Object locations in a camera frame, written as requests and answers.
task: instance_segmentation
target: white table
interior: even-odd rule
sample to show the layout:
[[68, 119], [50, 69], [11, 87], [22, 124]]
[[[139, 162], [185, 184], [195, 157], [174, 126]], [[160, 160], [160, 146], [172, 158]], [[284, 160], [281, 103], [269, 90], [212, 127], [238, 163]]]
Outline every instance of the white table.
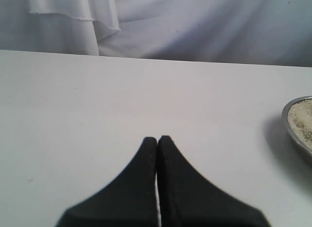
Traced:
[[273, 227], [312, 226], [312, 168], [280, 119], [311, 94], [312, 68], [0, 51], [0, 225], [54, 226], [165, 134]]

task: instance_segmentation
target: white curtain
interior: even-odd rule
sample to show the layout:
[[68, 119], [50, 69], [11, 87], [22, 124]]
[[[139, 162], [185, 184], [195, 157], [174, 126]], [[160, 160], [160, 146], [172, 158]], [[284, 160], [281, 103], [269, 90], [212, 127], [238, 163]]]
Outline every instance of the white curtain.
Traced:
[[0, 0], [0, 49], [312, 66], [312, 0]]

